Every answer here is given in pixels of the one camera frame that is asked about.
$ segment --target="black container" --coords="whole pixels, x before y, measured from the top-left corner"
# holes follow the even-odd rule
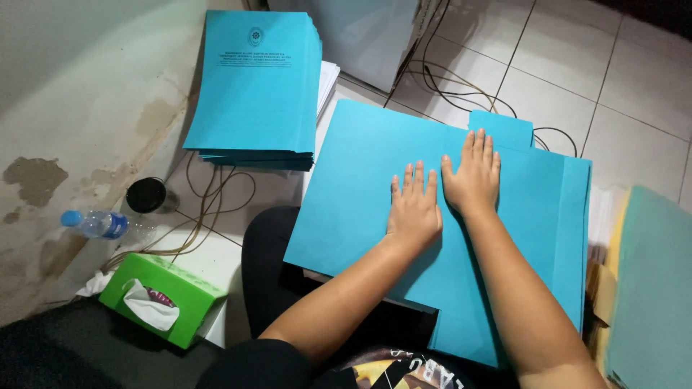
[[[138,213],[170,213],[180,205],[180,197],[163,181],[147,177],[133,183],[125,195],[127,205]]]

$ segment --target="black t-shirt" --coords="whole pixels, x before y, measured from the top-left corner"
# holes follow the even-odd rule
[[[284,341],[247,341],[229,350],[200,378],[197,388],[473,389],[457,366],[436,356],[374,348],[312,377],[308,360]]]

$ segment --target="bottle label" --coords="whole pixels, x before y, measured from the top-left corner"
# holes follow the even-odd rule
[[[101,235],[104,239],[118,239],[127,231],[127,218],[122,213],[111,212],[111,226]]]

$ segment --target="blue folder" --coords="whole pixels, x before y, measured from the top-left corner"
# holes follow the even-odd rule
[[[183,148],[219,164],[302,159],[292,165],[309,170],[322,59],[310,17],[210,10],[205,34],[199,101]]]
[[[471,129],[493,135],[502,158],[498,214],[522,254],[581,328],[590,161],[531,147],[532,125],[474,111]],[[389,185],[407,163],[455,169],[466,130],[387,109],[340,100],[284,261],[336,275],[385,234]],[[429,347],[487,365],[502,365],[480,272],[460,216],[437,193],[441,239],[404,275],[389,297],[439,310]]]

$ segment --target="printed logo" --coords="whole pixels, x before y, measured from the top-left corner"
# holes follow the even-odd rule
[[[252,47],[257,47],[264,40],[264,31],[259,27],[252,27],[248,33],[248,43]]]

